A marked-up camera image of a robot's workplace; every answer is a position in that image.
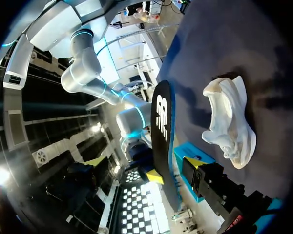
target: teal block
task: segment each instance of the teal block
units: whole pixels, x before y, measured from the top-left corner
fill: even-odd
[[[183,182],[185,183],[187,188],[190,190],[190,192],[191,192],[192,196],[194,197],[194,199],[197,202],[201,202],[202,200],[204,200],[204,198],[202,198],[202,197],[198,198],[198,196],[193,191],[193,189],[192,189],[191,185],[189,184],[189,182],[182,175],[182,161],[183,161],[183,158],[185,156],[190,157],[190,158],[195,158],[195,159],[198,159],[198,160],[206,162],[206,163],[213,163],[213,162],[215,162],[215,159],[213,159],[212,157],[208,156],[202,150],[196,148],[190,142],[186,142],[186,143],[176,147],[174,149],[174,153],[175,153],[178,169],[180,171],[181,178],[182,178]]]

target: cable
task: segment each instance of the cable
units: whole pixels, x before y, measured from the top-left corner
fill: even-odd
[[[137,83],[148,83],[148,84],[150,84],[150,85],[152,85],[153,87],[155,86],[153,83],[151,83],[151,82],[149,82],[149,81],[146,81],[146,80],[135,80],[135,81],[132,81],[132,82],[130,82],[130,83],[128,83],[128,84],[125,84],[121,89],[118,89],[118,90],[115,90],[114,89],[114,91],[121,91],[122,89],[124,89],[125,87],[130,87],[131,85],[133,85],[133,84],[137,84]]]
[[[137,35],[137,34],[141,34],[141,33],[148,33],[148,32],[153,32],[153,31],[157,31],[158,29],[160,28],[166,28],[166,27],[171,27],[171,26],[177,26],[179,25],[178,23],[177,24],[169,24],[169,25],[161,25],[161,26],[158,26],[158,27],[154,27],[154,28],[149,28],[149,29],[144,29],[144,30],[140,30],[140,31],[136,31],[136,32],[133,32],[133,33],[128,33],[126,35],[122,35],[120,36],[119,38],[115,39],[115,40],[112,40],[110,42],[108,42],[105,46],[103,46],[98,52],[97,52],[97,55],[106,47],[108,47],[110,44],[112,43],[115,43],[121,39],[124,39],[124,38],[127,38],[127,37],[131,37],[131,36],[134,36],[134,35]]]
[[[155,2],[155,1],[154,1],[154,3],[157,4],[157,5],[160,5],[160,6],[171,6],[172,5],[172,0],[171,0],[170,4],[168,4],[168,5],[159,4],[159,3]]]
[[[172,9],[173,12],[175,12],[176,14],[181,14],[181,12],[176,12],[176,11],[174,10],[174,8],[172,7],[172,5],[170,5],[170,6],[171,6],[171,9]]]

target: ventilation fan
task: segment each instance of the ventilation fan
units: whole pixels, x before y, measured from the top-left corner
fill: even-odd
[[[36,162],[44,165],[48,162],[48,156],[43,150],[38,150],[36,153]]]

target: yellow block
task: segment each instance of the yellow block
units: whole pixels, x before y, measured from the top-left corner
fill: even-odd
[[[198,169],[199,166],[202,166],[204,164],[207,164],[206,162],[202,162],[200,160],[191,158],[191,157],[185,157],[196,169]]]
[[[83,164],[87,164],[87,165],[92,165],[92,166],[97,166],[106,156],[100,156],[96,159],[87,161],[87,162],[83,162]]]
[[[150,182],[155,182],[155,183],[158,183],[158,184],[164,184],[163,178],[161,177],[160,174],[157,173],[157,171],[155,169],[147,172],[146,175],[147,175],[147,177],[148,177]]]

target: red label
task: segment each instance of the red label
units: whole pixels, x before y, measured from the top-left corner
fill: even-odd
[[[232,228],[233,226],[237,225],[238,222],[240,222],[242,219],[243,219],[243,216],[239,215],[237,218],[235,218],[234,222],[230,224],[230,226],[226,229],[226,231]]]

